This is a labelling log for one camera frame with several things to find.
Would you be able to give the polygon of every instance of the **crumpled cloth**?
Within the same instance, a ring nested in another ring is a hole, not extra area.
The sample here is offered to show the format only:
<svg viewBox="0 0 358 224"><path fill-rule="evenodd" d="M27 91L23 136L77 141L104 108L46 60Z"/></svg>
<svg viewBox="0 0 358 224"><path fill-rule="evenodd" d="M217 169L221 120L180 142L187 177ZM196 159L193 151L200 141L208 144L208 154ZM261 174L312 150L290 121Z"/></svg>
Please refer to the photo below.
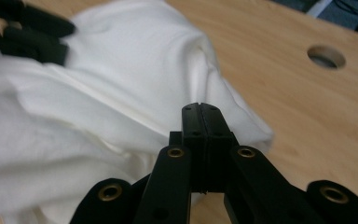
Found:
<svg viewBox="0 0 358 224"><path fill-rule="evenodd" d="M110 2L73 22L65 67L0 56L5 223L68 223L97 182L147 175L191 103L269 149L271 129L221 77L207 36L165 2Z"/></svg>

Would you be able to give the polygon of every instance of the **white fabric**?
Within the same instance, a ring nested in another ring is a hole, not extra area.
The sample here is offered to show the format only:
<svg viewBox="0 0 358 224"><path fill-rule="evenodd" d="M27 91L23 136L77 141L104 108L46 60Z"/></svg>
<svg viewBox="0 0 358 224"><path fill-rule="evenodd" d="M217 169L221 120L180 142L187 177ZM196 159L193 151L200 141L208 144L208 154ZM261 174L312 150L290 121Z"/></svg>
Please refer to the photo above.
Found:
<svg viewBox="0 0 358 224"><path fill-rule="evenodd" d="M219 107L240 144L272 131L220 76L203 32L162 1L129 0L73 18L66 66L0 56L0 215L68 223L97 182L148 174L181 108Z"/></svg>

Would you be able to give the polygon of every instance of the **white towel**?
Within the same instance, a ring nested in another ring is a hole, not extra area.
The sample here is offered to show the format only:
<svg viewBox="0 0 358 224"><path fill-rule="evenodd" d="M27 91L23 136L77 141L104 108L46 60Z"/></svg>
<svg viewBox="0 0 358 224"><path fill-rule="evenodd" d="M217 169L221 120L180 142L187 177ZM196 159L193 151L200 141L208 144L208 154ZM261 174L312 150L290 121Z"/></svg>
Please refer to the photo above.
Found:
<svg viewBox="0 0 358 224"><path fill-rule="evenodd" d="M0 56L7 224L68 223L97 182L147 175L191 103L217 106L240 144L269 149L271 129L221 77L207 36L165 2L111 2L73 22L65 67Z"/></svg>

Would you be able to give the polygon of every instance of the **wood surface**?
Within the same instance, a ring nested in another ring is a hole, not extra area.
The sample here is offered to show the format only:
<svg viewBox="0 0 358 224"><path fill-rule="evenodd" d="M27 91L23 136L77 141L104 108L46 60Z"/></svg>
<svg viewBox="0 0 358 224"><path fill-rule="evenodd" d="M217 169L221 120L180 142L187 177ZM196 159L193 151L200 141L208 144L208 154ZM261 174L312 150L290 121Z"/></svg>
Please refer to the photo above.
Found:
<svg viewBox="0 0 358 224"><path fill-rule="evenodd" d="M104 0L29 0L66 17ZM275 132L268 158L305 189L329 179L358 195L358 34L263 0L168 0L211 38L222 75ZM339 69L308 50L342 53ZM192 208L192 224L230 223L222 196Z"/></svg>

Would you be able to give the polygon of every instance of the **table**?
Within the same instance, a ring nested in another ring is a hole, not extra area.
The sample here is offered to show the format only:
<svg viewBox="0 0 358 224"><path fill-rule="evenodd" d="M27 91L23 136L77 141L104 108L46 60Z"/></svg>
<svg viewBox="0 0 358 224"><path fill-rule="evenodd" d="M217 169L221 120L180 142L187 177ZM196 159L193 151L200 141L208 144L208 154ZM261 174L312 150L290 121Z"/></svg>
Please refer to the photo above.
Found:
<svg viewBox="0 0 358 224"><path fill-rule="evenodd" d="M104 0L29 2L69 17ZM275 131L268 158L288 181L358 195L358 34L265 0L168 2L211 38L222 75ZM190 222L230 223L222 198L208 194Z"/></svg>

